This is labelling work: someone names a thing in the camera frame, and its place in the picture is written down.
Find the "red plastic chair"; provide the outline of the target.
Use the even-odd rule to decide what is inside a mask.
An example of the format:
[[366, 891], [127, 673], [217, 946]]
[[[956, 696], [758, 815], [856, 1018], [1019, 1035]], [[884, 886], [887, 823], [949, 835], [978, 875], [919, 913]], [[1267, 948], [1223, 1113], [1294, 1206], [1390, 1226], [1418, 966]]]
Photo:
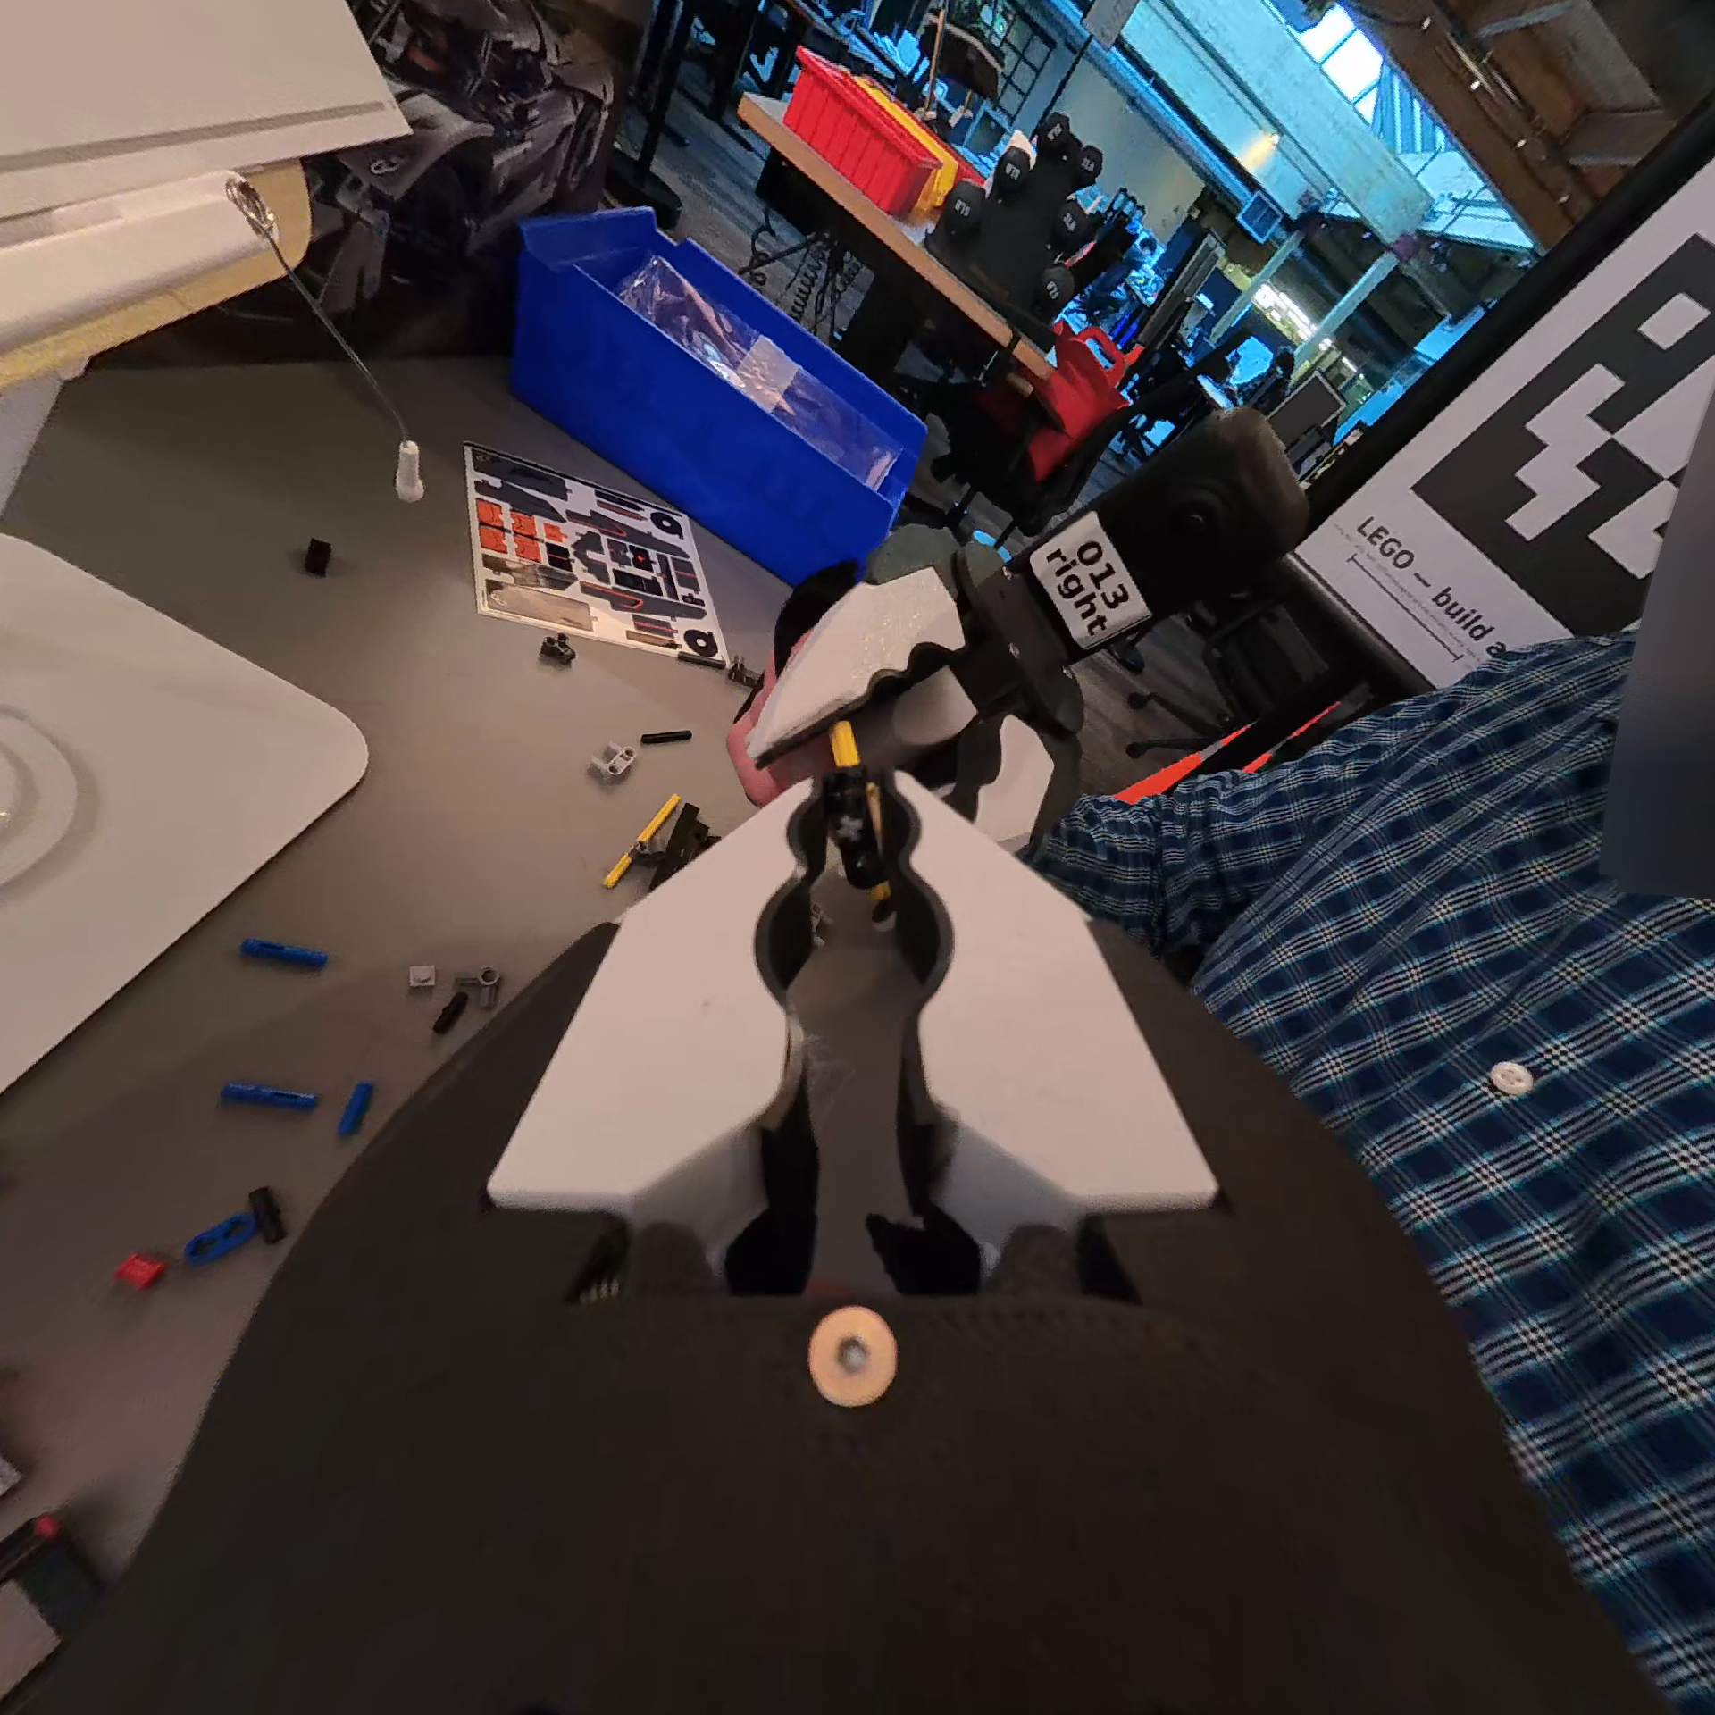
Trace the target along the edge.
[[978, 410], [1003, 440], [1021, 441], [1032, 479], [1054, 479], [1104, 419], [1127, 404], [1124, 386], [1143, 360], [1143, 347], [1121, 350], [1100, 327], [1057, 325], [1054, 371], [1024, 397], [1010, 382], [978, 395]]

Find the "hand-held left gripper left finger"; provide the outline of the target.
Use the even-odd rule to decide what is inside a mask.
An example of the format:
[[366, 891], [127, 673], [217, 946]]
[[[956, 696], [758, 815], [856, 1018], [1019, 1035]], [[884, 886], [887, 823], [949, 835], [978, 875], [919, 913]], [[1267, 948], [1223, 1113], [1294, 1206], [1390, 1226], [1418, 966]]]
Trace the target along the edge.
[[797, 785], [620, 914], [489, 1176], [496, 1208], [676, 1226], [713, 1257], [766, 1210], [822, 873], [822, 793]]

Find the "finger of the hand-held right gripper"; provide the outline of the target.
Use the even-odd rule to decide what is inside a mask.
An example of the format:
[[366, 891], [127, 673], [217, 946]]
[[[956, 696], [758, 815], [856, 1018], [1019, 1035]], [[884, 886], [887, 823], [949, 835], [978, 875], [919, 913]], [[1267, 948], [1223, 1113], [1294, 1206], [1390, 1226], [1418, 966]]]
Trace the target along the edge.
[[869, 706], [869, 766], [912, 778], [994, 843], [1032, 843], [1060, 804], [1060, 739], [983, 712], [954, 669]]
[[858, 584], [802, 637], [748, 729], [751, 766], [807, 766], [850, 722], [869, 766], [904, 766], [980, 716], [954, 665], [969, 637], [938, 569]]

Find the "lego sticker sheet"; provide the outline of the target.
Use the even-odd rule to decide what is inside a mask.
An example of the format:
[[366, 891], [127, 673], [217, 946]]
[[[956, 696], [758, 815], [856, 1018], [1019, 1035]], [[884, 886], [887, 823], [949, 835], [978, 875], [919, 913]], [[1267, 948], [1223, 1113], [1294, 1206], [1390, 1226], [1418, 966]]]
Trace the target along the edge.
[[477, 612], [653, 657], [728, 657], [693, 520], [546, 463], [463, 445]]

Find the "orange plastic object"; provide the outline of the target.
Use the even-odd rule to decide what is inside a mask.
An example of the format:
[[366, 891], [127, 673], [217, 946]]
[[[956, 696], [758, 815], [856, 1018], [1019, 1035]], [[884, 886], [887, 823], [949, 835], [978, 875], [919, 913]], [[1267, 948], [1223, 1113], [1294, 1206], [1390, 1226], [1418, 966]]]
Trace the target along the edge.
[[1343, 729], [1354, 718], [1360, 718], [1374, 706], [1374, 696], [1366, 691], [1357, 691], [1339, 702], [1328, 704], [1320, 714], [1290, 733], [1282, 732], [1275, 743], [1267, 745], [1259, 738], [1265, 732], [1265, 720], [1239, 727], [1199, 752], [1187, 754], [1175, 761], [1152, 768], [1141, 778], [1115, 790], [1112, 798], [1127, 804], [1164, 797], [1185, 781], [1203, 777], [1237, 773], [1255, 777], [1270, 766], [1282, 766], [1303, 758], [1320, 741]]

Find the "yellow axle gear lego assembly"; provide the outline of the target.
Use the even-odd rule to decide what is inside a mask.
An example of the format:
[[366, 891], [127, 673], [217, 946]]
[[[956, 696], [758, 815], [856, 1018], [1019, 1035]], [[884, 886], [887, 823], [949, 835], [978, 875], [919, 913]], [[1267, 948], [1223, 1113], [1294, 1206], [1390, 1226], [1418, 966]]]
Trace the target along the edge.
[[873, 783], [850, 720], [830, 729], [832, 770], [822, 785], [830, 841], [840, 851], [843, 880], [869, 896], [876, 931], [895, 927], [892, 886], [887, 878], [880, 788]]

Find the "clear plastic bag bundle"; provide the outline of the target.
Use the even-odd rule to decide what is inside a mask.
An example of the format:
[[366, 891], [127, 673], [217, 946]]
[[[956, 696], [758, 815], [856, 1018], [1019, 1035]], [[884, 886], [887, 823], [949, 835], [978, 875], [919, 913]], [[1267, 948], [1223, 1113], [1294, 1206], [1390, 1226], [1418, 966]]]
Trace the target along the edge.
[[652, 258], [616, 287], [616, 298], [871, 490], [882, 490], [904, 443], [858, 404], [804, 370], [771, 335], [717, 303], [675, 264]]

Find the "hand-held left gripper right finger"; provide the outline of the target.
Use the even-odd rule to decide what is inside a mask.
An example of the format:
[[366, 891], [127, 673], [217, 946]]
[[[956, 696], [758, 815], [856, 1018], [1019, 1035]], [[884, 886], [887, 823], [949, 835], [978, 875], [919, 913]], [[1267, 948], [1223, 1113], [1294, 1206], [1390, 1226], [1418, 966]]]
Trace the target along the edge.
[[930, 1200], [983, 1247], [1092, 1215], [1212, 1208], [1215, 1175], [1092, 924], [921, 785], [895, 785], [908, 839], [898, 924], [930, 913], [914, 1015]]

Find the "lego instruction booklet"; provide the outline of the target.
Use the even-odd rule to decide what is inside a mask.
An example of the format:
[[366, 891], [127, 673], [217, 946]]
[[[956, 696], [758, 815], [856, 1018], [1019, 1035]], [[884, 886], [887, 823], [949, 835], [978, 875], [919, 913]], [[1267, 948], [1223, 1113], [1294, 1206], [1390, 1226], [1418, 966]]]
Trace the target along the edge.
[[406, 138], [342, 3], [5, 3], [7, 218]]

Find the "red plastic bin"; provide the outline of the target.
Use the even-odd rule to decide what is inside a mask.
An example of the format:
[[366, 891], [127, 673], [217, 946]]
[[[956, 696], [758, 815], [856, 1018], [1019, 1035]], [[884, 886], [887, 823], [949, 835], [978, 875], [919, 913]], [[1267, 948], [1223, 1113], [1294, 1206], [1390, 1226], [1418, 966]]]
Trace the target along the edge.
[[934, 165], [930, 129], [869, 78], [811, 50], [797, 51], [797, 65], [785, 127], [887, 215], [932, 223], [914, 216]]

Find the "wooden background table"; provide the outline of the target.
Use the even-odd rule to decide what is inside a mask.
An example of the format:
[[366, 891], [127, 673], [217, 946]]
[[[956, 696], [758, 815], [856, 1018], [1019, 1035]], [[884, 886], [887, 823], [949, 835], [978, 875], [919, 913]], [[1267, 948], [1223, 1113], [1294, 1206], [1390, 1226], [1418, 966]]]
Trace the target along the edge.
[[767, 145], [772, 159], [790, 164], [816, 188], [811, 200], [827, 218], [830, 241], [846, 247], [873, 273], [871, 291], [837, 341], [854, 370], [884, 382], [912, 337], [936, 323], [942, 332], [971, 328], [993, 353], [989, 367], [1000, 365], [1021, 375], [1010, 384], [1019, 395], [1051, 377], [1051, 356], [945, 268], [923, 245], [923, 228], [884, 213], [786, 127], [782, 98], [746, 95], [737, 114]]

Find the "person's right hand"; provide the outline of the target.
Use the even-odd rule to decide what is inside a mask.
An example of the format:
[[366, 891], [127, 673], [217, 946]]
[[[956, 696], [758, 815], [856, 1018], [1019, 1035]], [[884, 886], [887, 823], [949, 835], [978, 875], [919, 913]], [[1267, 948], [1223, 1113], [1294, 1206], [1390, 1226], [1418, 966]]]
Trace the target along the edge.
[[774, 764], [758, 764], [748, 754], [748, 741], [774, 691], [776, 673], [771, 667], [756, 691], [748, 694], [726, 739], [739, 788], [753, 808], [767, 806], [785, 790], [804, 781], [807, 764], [797, 754]]

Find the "dark lego beam subassembly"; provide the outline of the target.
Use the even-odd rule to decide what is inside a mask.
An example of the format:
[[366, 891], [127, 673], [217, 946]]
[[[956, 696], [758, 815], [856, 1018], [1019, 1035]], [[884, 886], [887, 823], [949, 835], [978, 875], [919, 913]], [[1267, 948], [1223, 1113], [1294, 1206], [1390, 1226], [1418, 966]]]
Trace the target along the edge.
[[652, 892], [715, 843], [718, 843], [718, 838], [703, 818], [701, 808], [680, 795], [673, 795], [606, 873], [602, 889], [606, 892], [616, 891], [629, 875], [644, 873], [650, 878], [648, 891]]

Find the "white book stand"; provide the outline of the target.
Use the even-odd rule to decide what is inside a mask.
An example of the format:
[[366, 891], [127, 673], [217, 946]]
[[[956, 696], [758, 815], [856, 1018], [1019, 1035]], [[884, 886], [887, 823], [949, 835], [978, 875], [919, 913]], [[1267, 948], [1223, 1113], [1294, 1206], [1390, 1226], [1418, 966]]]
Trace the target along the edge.
[[[262, 171], [49, 205], [5, 162], [5, 501], [97, 352], [234, 272], [295, 278]], [[364, 778], [336, 708], [5, 533], [2, 1083], [10, 1088]]]

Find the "black dumbbell rack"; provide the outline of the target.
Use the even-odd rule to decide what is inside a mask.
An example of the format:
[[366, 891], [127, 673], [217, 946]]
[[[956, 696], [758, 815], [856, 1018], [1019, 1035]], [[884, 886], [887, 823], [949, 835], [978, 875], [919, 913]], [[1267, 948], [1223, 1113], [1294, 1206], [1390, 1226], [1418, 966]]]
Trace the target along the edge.
[[1064, 112], [1050, 112], [1032, 143], [1000, 151], [986, 186], [954, 183], [930, 230], [930, 255], [1018, 325], [1054, 325], [1074, 300], [1070, 260], [1096, 228], [1080, 192], [1103, 165], [1103, 151]]

